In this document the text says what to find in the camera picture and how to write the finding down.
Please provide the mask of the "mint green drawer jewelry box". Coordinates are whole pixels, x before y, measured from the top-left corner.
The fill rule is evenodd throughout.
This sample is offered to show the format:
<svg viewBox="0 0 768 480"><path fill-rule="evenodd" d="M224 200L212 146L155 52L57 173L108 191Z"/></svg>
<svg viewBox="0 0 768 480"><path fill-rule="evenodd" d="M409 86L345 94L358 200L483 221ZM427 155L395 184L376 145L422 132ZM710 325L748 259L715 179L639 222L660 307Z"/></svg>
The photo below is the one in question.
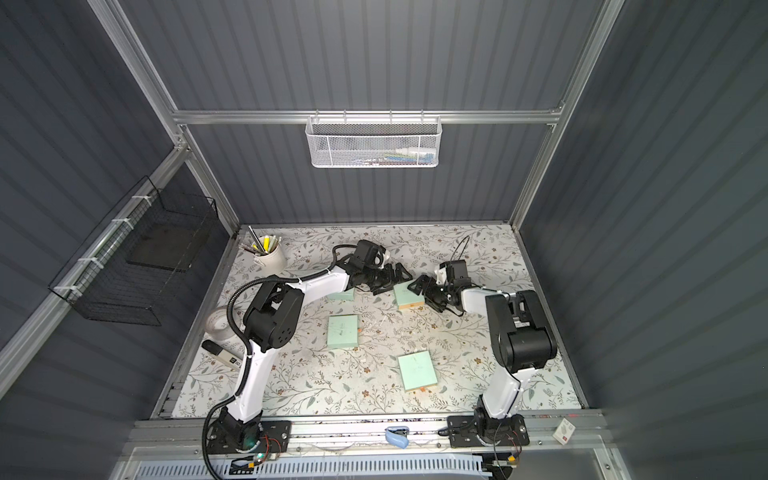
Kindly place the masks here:
<svg viewBox="0 0 768 480"><path fill-rule="evenodd" d="M358 316L334 315L328 319L327 347L330 350L358 346Z"/></svg>
<svg viewBox="0 0 768 480"><path fill-rule="evenodd" d="M438 383L430 353L419 351L397 358L403 387L406 391L431 387Z"/></svg>

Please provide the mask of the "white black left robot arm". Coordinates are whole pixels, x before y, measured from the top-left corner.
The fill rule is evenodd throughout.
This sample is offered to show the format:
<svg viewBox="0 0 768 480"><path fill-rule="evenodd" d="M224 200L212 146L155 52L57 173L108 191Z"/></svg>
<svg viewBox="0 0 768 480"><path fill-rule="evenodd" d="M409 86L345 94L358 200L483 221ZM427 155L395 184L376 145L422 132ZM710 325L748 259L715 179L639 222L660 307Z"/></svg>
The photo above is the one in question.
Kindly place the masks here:
<svg viewBox="0 0 768 480"><path fill-rule="evenodd" d="M245 357L235 391L215 404L203 423L201 451L209 475L222 477L210 459L216 440L226 441L255 465L269 458L272 446L284 448L263 427L263 397L277 354L295 335L304 305L358 287L385 293L412 280L411 274L400 276L399 268L390 264L361 270L336 265L299 278L271 275L238 288L226 305L226 317L245 346Z"/></svg>

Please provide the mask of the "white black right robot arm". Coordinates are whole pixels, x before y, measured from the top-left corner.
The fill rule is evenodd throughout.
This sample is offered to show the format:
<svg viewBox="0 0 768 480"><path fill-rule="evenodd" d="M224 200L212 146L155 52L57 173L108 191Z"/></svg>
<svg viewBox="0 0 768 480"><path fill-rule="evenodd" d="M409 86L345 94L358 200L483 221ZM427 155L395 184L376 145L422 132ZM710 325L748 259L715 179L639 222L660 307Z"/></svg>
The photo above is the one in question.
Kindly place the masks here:
<svg viewBox="0 0 768 480"><path fill-rule="evenodd" d="M487 320L497 367L478 397L473 413L447 418L439 431L453 448L509 447L520 451L530 443L520 413L523 392L538 371L557 354L557 342L533 290L504 292L459 280L439 284L428 275L408 289L442 313L475 314Z"/></svg>

